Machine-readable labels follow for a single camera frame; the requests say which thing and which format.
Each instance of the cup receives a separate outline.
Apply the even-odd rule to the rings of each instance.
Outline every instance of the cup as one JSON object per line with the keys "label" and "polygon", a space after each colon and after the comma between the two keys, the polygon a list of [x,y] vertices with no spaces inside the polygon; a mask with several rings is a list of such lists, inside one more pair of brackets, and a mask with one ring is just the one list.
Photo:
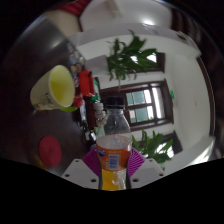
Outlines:
{"label": "cup", "polygon": [[63,65],[57,65],[43,75],[30,92],[30,100],[36,110],[69,107],[73,103],[74,96],[72,75]]}

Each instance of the window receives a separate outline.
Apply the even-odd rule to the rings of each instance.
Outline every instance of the window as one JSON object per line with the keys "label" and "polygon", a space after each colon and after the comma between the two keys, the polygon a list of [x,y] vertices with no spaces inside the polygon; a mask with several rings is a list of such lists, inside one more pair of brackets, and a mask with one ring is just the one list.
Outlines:
{"label": "window", "polygon": [[161,89],[158,87],[126,93],[126,99],[131,123],[165,118]]}
{"label": "window", "polygon": [[105,98],[121,96],[126,101],[125,117],[131,131],[173,123],[172,99],[166,80],[125,85],[101,90]]}

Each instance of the bottle cap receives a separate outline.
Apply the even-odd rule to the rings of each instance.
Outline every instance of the bottle cap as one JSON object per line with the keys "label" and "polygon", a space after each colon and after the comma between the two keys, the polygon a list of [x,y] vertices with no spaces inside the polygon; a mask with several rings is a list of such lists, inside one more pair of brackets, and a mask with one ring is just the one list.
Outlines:
{"label": "bottle cap", "polygon": [[111,96],[106,101],[107,109],[125,109],[125,100],[122,97]]}

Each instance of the red object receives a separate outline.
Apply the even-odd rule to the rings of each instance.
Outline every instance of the red object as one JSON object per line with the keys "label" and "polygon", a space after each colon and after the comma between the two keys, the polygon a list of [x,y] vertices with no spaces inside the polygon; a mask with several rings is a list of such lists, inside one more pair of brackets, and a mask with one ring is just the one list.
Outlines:
{"label": "red object", "polygon": [[85,70],[79,73],[79,86],[80,92],[83,96],[93,96],[94,87],[93,87],[93,77],[89,76],[90,71]]}
{"label": "red object", "polygon": [[73,101],[73,106],[79,108],[82,105],[83,105],[83,98],[81,96],[75,96]]}
{"label": "red object", "polygon": [[57,166],[61,161],[61,147],[56,138],[45,136],[39,143],[39,154],[44,164]]}
{"label": "red object", "polygon": [[93,84],[93,76],[91,75],[89,77],[89,90],[90,90],[90,93],[94,94],[94,84]]}
{"label": "red object", "polygon": [[62,6],[60,9],[65,10],[73,15],[80,16],[91,0],[80,0]]}

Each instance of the red bottle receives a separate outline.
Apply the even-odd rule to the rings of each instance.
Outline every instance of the red bottle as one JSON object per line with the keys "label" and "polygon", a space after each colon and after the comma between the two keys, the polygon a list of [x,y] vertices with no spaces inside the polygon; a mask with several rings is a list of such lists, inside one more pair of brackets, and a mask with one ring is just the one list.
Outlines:
{"label": "red bottle", "polygon": [[80,92],[83,96],[94,95],[92,72],[85,70],[79,73]]}

